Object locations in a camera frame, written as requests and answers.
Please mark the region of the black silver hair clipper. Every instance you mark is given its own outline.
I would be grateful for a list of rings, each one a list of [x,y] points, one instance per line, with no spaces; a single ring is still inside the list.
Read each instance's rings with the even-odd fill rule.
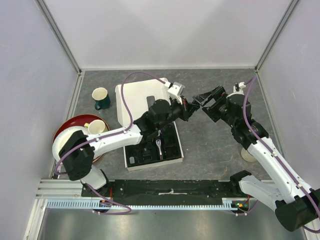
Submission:
[[[159,158],[160,158],[160,160],[163,160],[164,157],[165,157],[165,152],[164,152],[164,149],[163,149],[162,140],[161,139],[156,139],[155,140],[155,144],[156,144],[156,147],[158,149]]]

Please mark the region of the white cardboard box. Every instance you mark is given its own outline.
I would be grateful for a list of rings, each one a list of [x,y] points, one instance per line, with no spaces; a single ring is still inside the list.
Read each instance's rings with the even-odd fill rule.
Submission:
[[[123,148],[128,171],[180,163],[184,159],[173,117],[166,78],[119,84],[115,87],[117,120],[123,127],[138,127],[140,143]]]

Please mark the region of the small white oil bottle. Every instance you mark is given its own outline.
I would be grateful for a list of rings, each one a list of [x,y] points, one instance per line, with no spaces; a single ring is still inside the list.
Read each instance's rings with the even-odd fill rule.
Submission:
[[[130,164],[134,164],[135,163],[135,158],[133,156],[131,156],[129,158],[129,162],[130,162]]]

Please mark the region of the black comb guard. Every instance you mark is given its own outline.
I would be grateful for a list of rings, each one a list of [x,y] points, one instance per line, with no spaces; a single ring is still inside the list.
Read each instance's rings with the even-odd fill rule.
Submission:
[[[167,158],[175,158],[179,155],[179,150],[175,146],[166,147],[165,155]]]
[[[144,163],[150,163],[153,161],[153,154],[151,152],[145,152],[142,154],[142,160]]]
[[[164,142],[166,145],[175,145],[176,144],[176,136],[175,135],[168,135],[168,136],[165,136],[163,139],[164,139]]]

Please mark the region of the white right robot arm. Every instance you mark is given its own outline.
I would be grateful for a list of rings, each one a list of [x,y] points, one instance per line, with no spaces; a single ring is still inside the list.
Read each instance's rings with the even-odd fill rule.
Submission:
[[[275,184],[269,186],[243,170],[230,178],[233,196],[247,194],[256,198],[273,210],[290,232],[319,218],[320,190],[312,188],[293,170],[265,128],[252,118],[251,103],[242,89],[237,87],[227,94],[218,86],[193,99],[214,122],[223,120],[231,128],[233,138],[262,165]]]

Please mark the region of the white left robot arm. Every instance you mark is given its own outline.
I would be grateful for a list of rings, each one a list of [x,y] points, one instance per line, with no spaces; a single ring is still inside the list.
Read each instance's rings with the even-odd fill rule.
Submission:
[[[110,191],[108,179],[102,170],[93,166],[93,159],[107,152],[130,145],[138,145],[156,138],[159,130],[176,119],[188,121],[200,108],[195,100],[182,98],[166,101],[156,100],[153,105],[129,126],[105,133],[84,134],[75,131],[58,152],[56,161],[63,165],[71,181],[80,180],[92,187],[99,197]]]

